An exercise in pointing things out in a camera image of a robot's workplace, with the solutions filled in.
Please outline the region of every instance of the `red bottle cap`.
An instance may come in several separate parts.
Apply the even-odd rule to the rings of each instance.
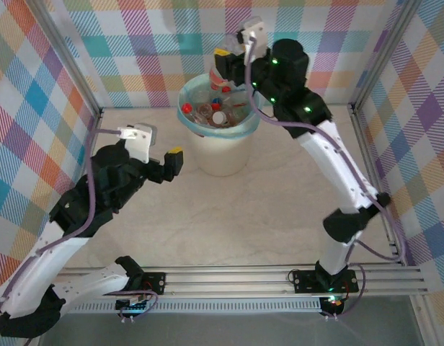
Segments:
[[[192,105],[190,103],[184,103],[182,105],[183,113],[188,114],[188,113],[192,112],[192,110],[193,110],[193,107],[192,107]]]

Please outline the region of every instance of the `white floor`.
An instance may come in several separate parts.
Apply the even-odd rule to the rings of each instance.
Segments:
[[[331,107],[350,153],[363,159],[345,106]],[[280,127],[261,123],[247,166],[212,177],[196,166],[176,110],[107,110],[102,128],[145,122],[157,126],[152,157],[181,146],[185,163],[173,182],[146,182],[114,220],[68,263],[100,267],[130,255],[143,266],[285,265],[315,263],[327,236],[321,222],[338,207],[333,187],[314,160]],[[115,143],[101,135],[96,147]],[[379,217],[362,240],[383,254],[389,245]],[[353,262],[379,262],[357,248]]]

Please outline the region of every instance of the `white bucket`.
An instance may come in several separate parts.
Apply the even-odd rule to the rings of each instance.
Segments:
[[[177,117],[187,127],[190,150],[197,165],[210,175],[226,177],[246,166],[251,153],[252,134],[259,126],[260,119],[254,112],[250,112],[246,119],[232,128],[212,128],[188,120],[181,111],[182,105],[189,102],[188,95],[209,88],[207,74],[189,80],[179,94]],[[256,94],[254,100],[261,108],[262,98]]]

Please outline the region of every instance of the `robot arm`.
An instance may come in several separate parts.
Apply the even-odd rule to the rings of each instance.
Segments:
[[[255,45],[249,39],[251,36],[256,38]],[[314,273],[314,279],[320,283],[322,291],[338,292],[342,286],[342,276],[352,272],[347,269],[347,260],[353,242],[378,213],[369,197],[383,207],[389,204],[390,197],[386,193],[378,193],[369,184],[345,148],[323,99],[305,87],[308,56],[299,42],[282,39],[274,42],[272,49],[268,48],[264,23],[259,17],[254,17],[242,22],[236,39],[226,38],[215,49],[214,56],[221,78],[237,86],[245,83],[245,69],[250,63],[252,87],[272,103],[273,114],[279,121],[306,123],[323,130],[339,144],[340,151],[350,157],[354,172],[340,152],[320,133],[283,126],[312,155],[339,194],[339,209],[323,222],[329,238],[324,256],[316,263]],[[362,191],[355,175],[363,181],[367,192]]]
[[[0,286],[0,332],[6,337],[39,336],[49,330],[68,310],[82,301],[113,291],[143,290],[146,274],[130,257],[120,257],[114,264],[68,283],[52,284],[66,262],[84,246],[98,229],[112,220],[113,213],[126,204],[148,179],[161,184],[171,182],[183,165],[182,150],[177,148],[164,156],[164,165],[148,157],[156,129],[137,124],[121,128],[115,145],[104,146],[92,157],[96,208],[89,227],[71,239],[47,249],[38,250],[75,232],[89,214],[86,175],[65,192],[50,212],[43,233],[22,264],[31,263],[17,278],[8,299],[4,299],[11,276]],[[164,281],[152,289],[163,293]]]

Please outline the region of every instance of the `white bottle cap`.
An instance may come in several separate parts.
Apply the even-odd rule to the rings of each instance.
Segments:
[[[215,112],[213,114],[213,122],[217,125],[222,125],[227,121],[227,117],[224,112]]]

